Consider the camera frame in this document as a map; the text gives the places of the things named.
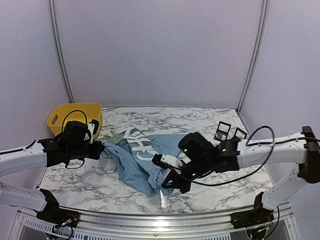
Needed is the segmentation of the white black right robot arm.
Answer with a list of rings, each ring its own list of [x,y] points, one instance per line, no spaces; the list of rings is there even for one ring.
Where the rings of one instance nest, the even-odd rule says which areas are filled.
[[[235,229],[272,221],[279,204],[305,185],[320,181],[320,141],[310,126],[303,126],[301,132],[279,138],[272,136],[253,140],[234,135],[231,139],[221,139],[218,145],[193,132],[180,140],[178,148],[189,162],[165,153],[154,155],[152,162],[170,170],[162,187],[178,189],[182,194],[190,191],[191,184],[198,184],[201,177],[211,173],[238,171],[251,166],[261,169],[265,164],[294,164],[271,189],[255,197],[251,210],[230,215]]]

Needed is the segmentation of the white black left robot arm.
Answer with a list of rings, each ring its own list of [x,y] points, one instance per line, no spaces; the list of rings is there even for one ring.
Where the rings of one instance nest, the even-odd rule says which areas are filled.
[[[0,175],[18,173],[24,170],[68,166],[71,161],[85,159],[99,160],[104,146],[94,140],[99,122],[69,121],[54,138],[34,140],[30,145],[3,151],[0,154]],[[0,184],[1,205],[21,207],[36,212],[36,217],[54,224],[75,225],[79,213],[60,208],[58,200],[46,189],[27,189],[2,182]]]

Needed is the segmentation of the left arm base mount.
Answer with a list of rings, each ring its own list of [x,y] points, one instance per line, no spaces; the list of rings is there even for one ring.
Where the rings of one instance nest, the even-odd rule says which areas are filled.
[[[76,228],[78,225],[80,213],[78,211],[67,210],[62,208],[44,209],[38,211],[36,217],[40,220],[53,223],[58,227]]]

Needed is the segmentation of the light blue printed t-shirt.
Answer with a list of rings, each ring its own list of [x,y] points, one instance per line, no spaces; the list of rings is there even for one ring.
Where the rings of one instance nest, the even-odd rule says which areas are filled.
[[[168,154],[178,157],[180,140],[186,133],[145,135],[134,126],[103,139],[104,151],[111,156],[118,169],[118,178],[127,186],[147,195],[162,192],[170,196],[173,188],[163,188],[164,170],[152,163],[154,155]]]

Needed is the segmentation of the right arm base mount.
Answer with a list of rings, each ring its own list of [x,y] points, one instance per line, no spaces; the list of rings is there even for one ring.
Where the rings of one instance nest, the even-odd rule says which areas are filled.
[[[274,220],[274,211],[270,210],[246,210],[234,212],[230,215],[230,223],[234,229],[248,228],[256,225],[261,225]]]

